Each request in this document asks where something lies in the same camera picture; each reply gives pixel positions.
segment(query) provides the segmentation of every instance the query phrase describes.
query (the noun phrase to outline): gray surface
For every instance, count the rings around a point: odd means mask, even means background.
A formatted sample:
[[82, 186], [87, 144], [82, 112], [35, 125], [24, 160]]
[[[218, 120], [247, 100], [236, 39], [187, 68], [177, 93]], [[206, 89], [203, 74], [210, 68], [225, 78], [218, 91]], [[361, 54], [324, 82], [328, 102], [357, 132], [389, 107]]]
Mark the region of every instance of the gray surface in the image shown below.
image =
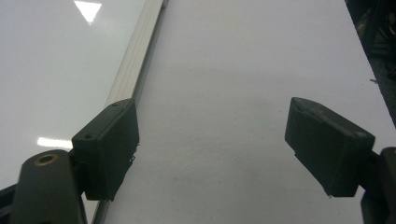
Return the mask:
[[290, 98], [396, 134], [345, 2], [169, 3], [138, 108], [141, 146], [106, 223], [361, 223], [284, 142]]

